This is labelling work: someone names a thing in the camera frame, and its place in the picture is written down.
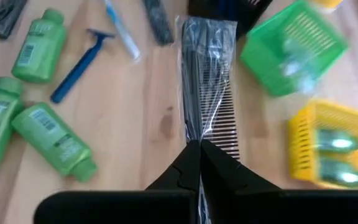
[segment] yellow plastic basket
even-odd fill
[[[312,100],[289,121],[290,172],[324,188],[345,189],[319,179],[319,154],[315,150],[317,128],[347,130],[358,136],[358,111],[324,100]],[[331,155],[350,162],[358,169],[358,150],[346,155]]]

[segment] wood grain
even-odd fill
[[[185,146],[177,48],[157,47],[138,0],[112,0],[142,51],[133,62],[119,39],[106,40],[102,51],[56,112],[83,138],[99,166],[87,184],[60,177],[37,152],[14,136],[0,169],[0,223],[32,223],[45,197],[61,190],[144,189]],[[164,0],[171,25],[186,12],[185,0]],[[274,1],[260,22],[289,5]],[[0,76],[9,76],[31,20],[47,7],[61,10],[69,36],[55,78],[49,85],[25,84],[28,103],[46,101],[94,39],[87,28],[115,32],[102,1],[29,0],[18,28],[0,42]],[[314,97],[358,108],[358,0],[344,1],[326,16],[349,41],[349,51],[325,75]],[[237,44],[237,58],[245,38]],[[283,188],[310,189],[287,169],[286,121],[308,97],[271,98],[237,60],[231,76],[241,162]]]

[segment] green plastic basket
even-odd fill
[[[241,53],[241,60],[267,91],[282,96],[297,91],[293,77],[283,74],[286,56],[284,40],[296,40],[312,55],[312,77],[320,76],[346,51],[347,42],[308,3],[297,1],[271,19],[252,29]]]

